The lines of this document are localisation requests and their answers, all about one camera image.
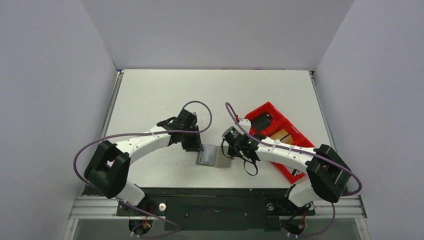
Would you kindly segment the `grey card holder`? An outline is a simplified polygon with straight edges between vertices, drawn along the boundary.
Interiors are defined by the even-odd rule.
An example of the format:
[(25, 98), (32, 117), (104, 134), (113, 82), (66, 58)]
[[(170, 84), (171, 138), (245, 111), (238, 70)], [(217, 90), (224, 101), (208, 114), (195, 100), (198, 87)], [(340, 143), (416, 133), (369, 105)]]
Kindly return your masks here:
[(203, 151), (200, 151), (196, 158), (196, 164), (214, 168), (230, 168), (232, 159), (224, 154), (228, 153), (228, 146), (203, 144)]

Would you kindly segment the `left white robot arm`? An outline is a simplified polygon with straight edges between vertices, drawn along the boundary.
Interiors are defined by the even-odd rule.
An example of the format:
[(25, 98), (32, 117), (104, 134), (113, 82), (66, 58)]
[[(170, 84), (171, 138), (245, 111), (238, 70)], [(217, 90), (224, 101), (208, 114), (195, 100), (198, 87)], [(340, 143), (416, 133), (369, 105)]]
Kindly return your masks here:
[(177, 117), (158, 122), (145, 135), (116, 143), (103, 140), (83, 176), (108, 199), (123, 200), (136, 215), (143, 215), (149, 210), (149, 201), (145, 192), (128, 179), (131, 164), (177, 143), (187, 152), (203, 151), (197, 121), (195, 113), (182, 109)]

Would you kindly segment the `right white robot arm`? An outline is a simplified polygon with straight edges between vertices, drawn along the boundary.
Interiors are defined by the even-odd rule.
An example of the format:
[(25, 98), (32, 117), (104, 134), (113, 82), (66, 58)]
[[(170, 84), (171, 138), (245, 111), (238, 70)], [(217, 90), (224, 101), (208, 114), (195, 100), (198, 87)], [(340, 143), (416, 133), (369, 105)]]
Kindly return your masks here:
[(289, 214), (316, 200), (337, 203), (351, 178), (351, 170), (329, 145), (300, 147), (260, 134), (240, 133), (235, 127), (228, 128), (222, 138), (228, 144), (231, 157), (240, 157), (253, 164), (257, 161), (281, 164), (308, 177), (287, 190), (282, 199), (282, 207)]

